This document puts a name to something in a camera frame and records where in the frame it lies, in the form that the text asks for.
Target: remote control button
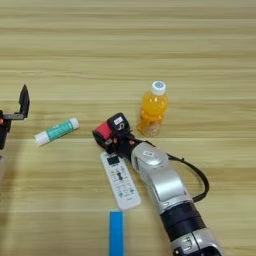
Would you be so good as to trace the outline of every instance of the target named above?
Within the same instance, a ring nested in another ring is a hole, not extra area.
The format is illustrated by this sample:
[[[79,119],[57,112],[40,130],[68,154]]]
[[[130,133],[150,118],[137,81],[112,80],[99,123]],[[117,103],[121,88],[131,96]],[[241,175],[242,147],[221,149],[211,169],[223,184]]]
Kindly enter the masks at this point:
[[[117,176],[118,176],[119,180],[123,180],[123,177],[120,172],[117,173]]]

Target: white remote control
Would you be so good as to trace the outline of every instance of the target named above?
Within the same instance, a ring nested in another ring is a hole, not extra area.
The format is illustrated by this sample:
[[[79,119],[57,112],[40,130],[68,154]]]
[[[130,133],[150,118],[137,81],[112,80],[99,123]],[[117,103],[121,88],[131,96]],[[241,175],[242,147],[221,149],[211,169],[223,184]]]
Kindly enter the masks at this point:
[[[124,160],[106,152],[100,157],[119,208],[128,210],[139,205],[141,199]]]

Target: orange juice bottle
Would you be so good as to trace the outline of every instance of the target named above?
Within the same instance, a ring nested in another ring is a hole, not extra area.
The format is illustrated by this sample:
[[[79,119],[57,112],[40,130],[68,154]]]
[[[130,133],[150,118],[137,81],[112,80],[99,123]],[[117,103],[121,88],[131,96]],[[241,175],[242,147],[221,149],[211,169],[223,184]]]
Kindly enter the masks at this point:
[[[166,84],[155,81],[151,91],[146,92],[142,99],[138,130],[147,137],[155,136],[160,131],[164,112],[168,108],[168,98],[165,92]]]

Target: glue stick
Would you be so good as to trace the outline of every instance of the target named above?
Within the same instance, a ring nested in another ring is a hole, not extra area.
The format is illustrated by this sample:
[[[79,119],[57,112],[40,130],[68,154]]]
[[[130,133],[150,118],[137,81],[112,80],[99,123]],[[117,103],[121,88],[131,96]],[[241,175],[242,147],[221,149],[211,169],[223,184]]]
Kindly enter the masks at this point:
[[[36,143],[42,146],[50,141],[56,140],[61,136],[79,128],[77,118],[71,118],[63,123],[53,126],[37,135],[35,135]]]

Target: plastic bottle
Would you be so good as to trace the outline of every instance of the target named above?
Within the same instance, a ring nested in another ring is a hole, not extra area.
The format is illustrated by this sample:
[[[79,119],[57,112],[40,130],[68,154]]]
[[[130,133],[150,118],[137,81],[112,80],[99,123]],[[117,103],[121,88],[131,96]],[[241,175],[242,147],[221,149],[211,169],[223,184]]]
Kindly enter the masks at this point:
[[[44,145],[78,128],[79,123],[77,118],[71,118],[63,123],[55,125],[54,127],[35,135],[36,143],[39,146]]]
[[[155,136],[160,131],[164,112],[168,108],[168,97],[165,92],[166,84],[155,81],[151,91],[146,92],[142,99],[138,130],[147,137]]]

